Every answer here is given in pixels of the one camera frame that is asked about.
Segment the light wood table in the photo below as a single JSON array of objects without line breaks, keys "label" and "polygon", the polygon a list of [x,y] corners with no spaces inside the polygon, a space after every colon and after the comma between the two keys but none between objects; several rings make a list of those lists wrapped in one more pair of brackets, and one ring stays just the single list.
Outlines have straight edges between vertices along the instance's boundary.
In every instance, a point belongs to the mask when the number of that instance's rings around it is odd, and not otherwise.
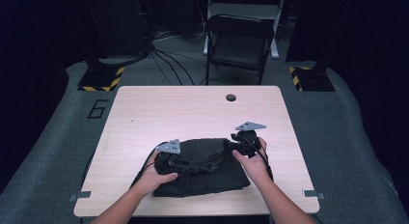
[{"label": "light wood table", "polygon": [[[227,101],[233,94],[236,101]],[[319,210],[304,157],[275,86],[121,87],[102,131],[94,159],[74,208],[77,216],[98,216],[129,188],[149,152],[164,141],[229,138],[245,122],[266,125],[258,136],[267,142],[275,183],[302,210]],[[135,216],[211,216],[268,214],[252,183],[242,190],[186,198],[147,196]]]}]

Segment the folded black fabric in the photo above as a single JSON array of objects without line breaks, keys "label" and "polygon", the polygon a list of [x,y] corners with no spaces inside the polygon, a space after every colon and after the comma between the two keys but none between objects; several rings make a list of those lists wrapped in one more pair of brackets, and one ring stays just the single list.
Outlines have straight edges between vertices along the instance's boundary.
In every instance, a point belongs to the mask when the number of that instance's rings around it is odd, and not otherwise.
[{"label": "folded black fabric", "polygon": [[161,184],[154,192],[156,197],[187,197],[241,189],[250,185],[241,164],[225,149],[226,139],[195,139],[180,143],[178,162],[181,168],[166,166],[168,161],[158,158],[155,168],[162,174],[178,172],[172,182]]}]

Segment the chair seat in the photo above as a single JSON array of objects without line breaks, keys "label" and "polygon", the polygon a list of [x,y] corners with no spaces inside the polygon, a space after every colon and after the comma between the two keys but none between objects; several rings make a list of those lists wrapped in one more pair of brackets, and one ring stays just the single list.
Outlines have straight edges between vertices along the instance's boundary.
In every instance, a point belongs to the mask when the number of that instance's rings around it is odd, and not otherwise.
[{"label": "chair seat", "polygon": [[262,66],[265,40],[230,34],[219,34],[211,61],[214,63],[236,64],[245,68]]}]

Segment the hand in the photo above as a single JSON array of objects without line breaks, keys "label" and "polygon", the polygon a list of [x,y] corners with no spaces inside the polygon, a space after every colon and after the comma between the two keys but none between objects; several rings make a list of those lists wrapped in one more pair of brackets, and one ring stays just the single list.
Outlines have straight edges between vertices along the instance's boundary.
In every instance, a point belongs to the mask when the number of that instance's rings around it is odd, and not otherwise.
[{"label": "hand", "polygon": [[[267,143],[260,137],[259,142],[262,147],[262,149],[260,149],[260,153],[264,156],[265,159],[267,159]],[[232,155],[238,160],[238,162],[240,162],[244,166],[246,174],[256,185],[264,182],[264,180],[270,180],[267,169],[265,167],[265,163],[260,155],[256,154],[255,156],[248,158],[236,150],[232,151]]]},{"label": "hand", "polygon": [[145,169],[142,177],[138,180],[138,182],[133,185],[132,188],[139,189],[144,196],[152,193],[160,184],[171,182],[175,178],[177,178],[177,173],[167,174],[167,175],[159,175],[156,172],[156,169],[153,166],[153,160],[156,158],[159,152],[153,153],[148,161],[148,167]]}]

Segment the person's right hand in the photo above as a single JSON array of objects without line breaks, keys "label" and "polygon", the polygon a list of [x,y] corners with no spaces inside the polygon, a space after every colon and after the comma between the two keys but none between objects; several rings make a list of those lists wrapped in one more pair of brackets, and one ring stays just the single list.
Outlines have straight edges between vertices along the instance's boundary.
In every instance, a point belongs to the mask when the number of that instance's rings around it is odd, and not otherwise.
[{"label": "person's right hand", "polygon": [[[266,154],[267,143],[259,137],[259,142],[263,150],[260,150],[260,153],[264,156],[265,159],[268,158]],[[256,184],[263,182],[264,180],[270,180],[268,176],[267,169],[265,167],[265,163],[259,154],[248,158],[236,150],[232,151],[232,155],[237,159],[244,166],[244,170],[246,171],[247,176]]]}]

